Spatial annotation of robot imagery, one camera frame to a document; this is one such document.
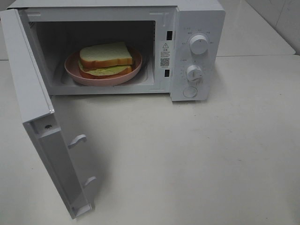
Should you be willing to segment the round white door button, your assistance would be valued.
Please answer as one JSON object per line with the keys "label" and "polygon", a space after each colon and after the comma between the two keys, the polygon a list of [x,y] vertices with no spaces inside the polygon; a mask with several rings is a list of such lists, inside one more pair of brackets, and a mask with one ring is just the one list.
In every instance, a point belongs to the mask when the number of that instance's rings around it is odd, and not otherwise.
{"label": "round white door button", "polygon": [[183,91],[183,95],[186,98],[193,98],[197,95],[197,88],[196,87],[186,87]]}

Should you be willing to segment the sandwich with lettuce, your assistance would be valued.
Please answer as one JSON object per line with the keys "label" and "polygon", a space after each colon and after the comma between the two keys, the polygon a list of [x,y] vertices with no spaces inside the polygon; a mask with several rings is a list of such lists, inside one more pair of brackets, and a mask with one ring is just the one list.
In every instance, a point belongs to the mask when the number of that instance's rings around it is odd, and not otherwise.
{"label": "sandwich with lettuce", "polygon": [[132,72],[133,58],[123,42],[88,46],[79,51],[82,77],[104,79]]}

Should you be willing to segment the pink round plate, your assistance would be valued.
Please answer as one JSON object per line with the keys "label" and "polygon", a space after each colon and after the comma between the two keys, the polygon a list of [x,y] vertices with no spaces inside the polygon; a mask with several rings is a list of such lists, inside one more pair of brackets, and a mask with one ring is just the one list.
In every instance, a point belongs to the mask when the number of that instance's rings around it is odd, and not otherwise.
{"label": "pink round plate", "polygon": [[134,78],[141,69],[143,58],[142,55],[134,48],[128,48],[133,57],[132,71],[124,75],[111,75],[107,78],[90,79],[82,77],[82,71],[79,68],[79,52],[71,54],[65,61],[65,70],[72,79],[85,86],[115,86],[129,81]]}

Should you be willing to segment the white microwave door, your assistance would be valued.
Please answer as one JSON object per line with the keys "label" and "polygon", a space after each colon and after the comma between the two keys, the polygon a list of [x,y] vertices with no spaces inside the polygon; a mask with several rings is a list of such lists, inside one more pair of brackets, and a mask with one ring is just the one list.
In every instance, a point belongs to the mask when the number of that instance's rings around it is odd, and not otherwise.
{"label": "white microwave door", "polygon": [[86,135],[67,143],[57,120],[43,75],[46,64],[34,27],[24,10],[0,13],[22,124],[72,219],[92,209],[69,150]]}

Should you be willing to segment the glass microwave turntable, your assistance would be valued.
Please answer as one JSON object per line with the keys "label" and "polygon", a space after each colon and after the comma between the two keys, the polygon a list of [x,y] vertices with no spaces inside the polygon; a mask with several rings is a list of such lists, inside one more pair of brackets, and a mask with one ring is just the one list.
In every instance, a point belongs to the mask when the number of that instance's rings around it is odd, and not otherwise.
{"label": "glass microwave turntable", "polygon": [[[55,69],[54,76],[52,79],[53,84],[58,86],[85,86],[75,82],[72,79],[72,77],[67,73],[67,71],[65,70],[66,59],[62,60]],[[142,56],[142,66],[138,74],[129,81],[116,86],[153,84],[154,78],[152,69],[152,59]]]}

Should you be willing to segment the white lower microwave knob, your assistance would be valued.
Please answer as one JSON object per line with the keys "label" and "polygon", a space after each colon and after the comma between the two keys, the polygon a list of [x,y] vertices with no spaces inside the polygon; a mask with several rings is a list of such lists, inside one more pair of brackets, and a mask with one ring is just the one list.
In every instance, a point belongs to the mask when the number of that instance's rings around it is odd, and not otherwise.
{"label": "white lower microwave knob", "polygon": [[197,65],[189,66],[186,73],[189,82],[197,82],[203,77],[203,70]]}

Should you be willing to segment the white microwave knob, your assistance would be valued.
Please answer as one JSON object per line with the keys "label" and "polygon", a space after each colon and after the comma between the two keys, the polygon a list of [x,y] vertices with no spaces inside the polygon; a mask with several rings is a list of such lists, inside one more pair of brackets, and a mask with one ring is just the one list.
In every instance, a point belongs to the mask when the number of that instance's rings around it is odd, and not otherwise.
{"label": "white microwave knob", "polygon": [[190,50],[193,54],[203,54],[208,50],[208,38],[204,34],[193,36],[190,41]]}
{"label": "white microwave knob", "polygon": [[197,65],[189,66],[186,73],[189,82],[197,82],[203,77],[203,70]]}

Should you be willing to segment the white microwave oven body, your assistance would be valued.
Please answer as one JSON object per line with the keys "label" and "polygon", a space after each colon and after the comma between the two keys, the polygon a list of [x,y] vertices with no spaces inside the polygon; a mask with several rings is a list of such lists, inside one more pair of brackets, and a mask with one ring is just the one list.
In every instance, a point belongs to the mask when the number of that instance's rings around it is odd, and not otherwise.
{"label": "white microwave oven body", "polygon": [[[216,0],[16,0],[0,14],[8,58],[25,95],[169,93],[205,100],[225,19]],[[142,57],[140,72],[119,85],[73,81],[65,59],[89,45],[123,41]]]}

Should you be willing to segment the white upper microwave knob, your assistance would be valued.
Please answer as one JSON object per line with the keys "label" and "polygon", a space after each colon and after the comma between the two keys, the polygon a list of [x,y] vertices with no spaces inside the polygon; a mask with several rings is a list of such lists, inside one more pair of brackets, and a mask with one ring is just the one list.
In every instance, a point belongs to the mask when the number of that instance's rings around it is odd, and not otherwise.
{"label": "white upper microwave knob", "polygon": [[203,54],[208,50],[208,38],[204,34],[193,36],[190,41],[190,50],[193,54]]}

